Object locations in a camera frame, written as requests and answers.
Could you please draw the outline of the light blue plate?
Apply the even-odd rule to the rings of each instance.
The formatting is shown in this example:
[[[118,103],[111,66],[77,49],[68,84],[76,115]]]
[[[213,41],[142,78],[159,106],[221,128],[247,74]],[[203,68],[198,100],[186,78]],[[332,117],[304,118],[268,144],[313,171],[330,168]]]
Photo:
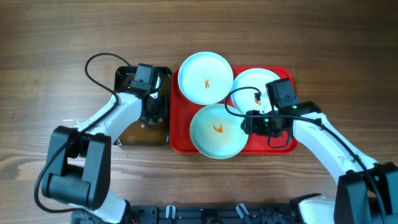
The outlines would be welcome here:
[[[270,112],[272,106],[267,95],[266,84],[278,79],[280,77],[274,72],[263,68],[252,68],[240,73],[234,79],[232,90],[247,86],[256,87],[265,95],[265,100],[256,100],[255,94],[257,91],[254,89],[239,90],[231,95],[231,100],[235,108],[242,114],[251,110],[263,111],[265,113]]]
[[[198,105],[211,105],[223,100],[234,81],[231,65],[213,52],[189,56],[178,71],[177,82],[183,96]]]
[[[241,129],[243,118],[233,115],[239,111],[217,103],[200,109],[190,123],[190,139],[203,155],[227,159],[239,154],[248,141]]]

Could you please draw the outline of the black water tub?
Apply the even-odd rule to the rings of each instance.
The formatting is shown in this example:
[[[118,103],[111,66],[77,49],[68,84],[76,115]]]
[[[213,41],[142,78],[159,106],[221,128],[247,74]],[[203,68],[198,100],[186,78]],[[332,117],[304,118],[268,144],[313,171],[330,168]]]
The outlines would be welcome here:
[[[124,66],[116,70],[114,91],[133,93],[129,83],[134,78],[137,66]],[[149,145],[160,146],[169,143],[169,118],[170,118],[170,88],[172,71],[168,67],[155,67],[159,71],[157,82],[158,91],[150,94],[157,98],[158,95],[167,96],[167,116],[158,120],[147,120],[141,117],[130,124],[120,135],[118,141],[121,145]]]

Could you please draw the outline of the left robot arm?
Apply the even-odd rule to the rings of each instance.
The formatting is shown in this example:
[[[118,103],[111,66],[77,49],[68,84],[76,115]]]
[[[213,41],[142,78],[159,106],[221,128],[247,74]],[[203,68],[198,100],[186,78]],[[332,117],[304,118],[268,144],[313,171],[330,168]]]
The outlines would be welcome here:
[[[39,195],[68,204],[103,223],[124,223],[129,204],[110,189],[111,146],[125,129],[139,120],[166,117],[165,96],[153,98],[115,93],[90,119],[69,128],[57,127],[50,138],[44,168],[34,187],[34,200],[46,212]]]

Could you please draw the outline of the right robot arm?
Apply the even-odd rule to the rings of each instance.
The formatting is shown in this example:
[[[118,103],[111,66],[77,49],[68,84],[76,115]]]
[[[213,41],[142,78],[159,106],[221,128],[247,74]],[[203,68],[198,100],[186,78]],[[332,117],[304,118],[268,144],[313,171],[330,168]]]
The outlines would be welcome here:
[[[301,223],[397,223],[397,166],[378,163],[353,146],[323,113],[302,116],[248,113],[246,134],[289,136],[307,147],[337,183],[336,198],[308,196],[298,203]]]

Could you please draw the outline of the red plastic tray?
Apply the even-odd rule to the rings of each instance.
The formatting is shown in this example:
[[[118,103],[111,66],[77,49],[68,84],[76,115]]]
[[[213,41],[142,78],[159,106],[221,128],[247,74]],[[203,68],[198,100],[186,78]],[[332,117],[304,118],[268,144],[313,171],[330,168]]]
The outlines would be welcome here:
[[[173,72],[171,81],[169,143],[181,154],[199,154],[200,152],[190,139],[190,123],[202,106],[192,103],[183,96],[178,87],[178,72],[179,70]],[[287,133],[272,139],[267,136],[251,135],[240,153],[247,155],[290,154],[298,145],[298,141],[289,139]]]

